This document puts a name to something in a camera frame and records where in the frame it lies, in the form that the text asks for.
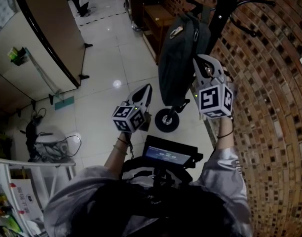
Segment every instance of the sticker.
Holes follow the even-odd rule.
[[[174,29],[170,34],[170,39],[174,38],[177,34],[179,34],[183,30],[182,26],[179,26],[178,28]]]

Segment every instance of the bag handle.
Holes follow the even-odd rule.
[[[202,7],[202,13],[201,13],[201,23],[209,24],[209,18],[210,18],[210,7],[203,5]]]

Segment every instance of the gray bag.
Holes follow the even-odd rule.
[[[191,12],[179,15],[170,26],[158,64],[159,83],[165,106],[182,106],[194,81],[192,58],[204,54],[210,30],[210,8],[204,6],[201,20]]]

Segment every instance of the wooden door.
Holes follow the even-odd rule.
[[[75,86],[80,86],[84,40],[67,0],[17,1],[49,54]]]

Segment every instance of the hook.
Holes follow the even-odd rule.
[[[250,30],[250,29],[248,29],[248,28],[246,28],[246,27],[244,27],[244,26],[239,25],[239,24],[238,24],[237,22],[235,22],[235,20],[232,18],[232,15],[230,15],[230,20],[231,20],[231,22],[232,22],[237,28],[239,28],[239,29],[245,31],[247,34],[251,35],[251,36],[254,37],[254,38],[256,37],[256,32],[255,32],[255,31],[252,31],[252,30]]]

